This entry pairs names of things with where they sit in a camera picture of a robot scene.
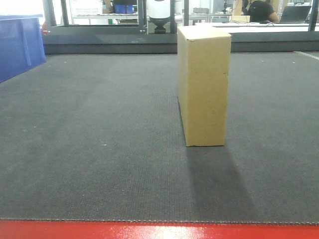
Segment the white black cylindrical robot base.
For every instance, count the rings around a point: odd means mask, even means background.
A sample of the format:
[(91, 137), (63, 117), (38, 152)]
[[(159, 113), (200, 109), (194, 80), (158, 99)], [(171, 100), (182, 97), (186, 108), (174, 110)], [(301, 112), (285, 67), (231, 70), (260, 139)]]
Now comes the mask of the white black cylindrical robot base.
[(155, 24), (155, 34), (166, 34), (165, 25), (170, 20), (170, 0), (148, 0), (148, 16)]

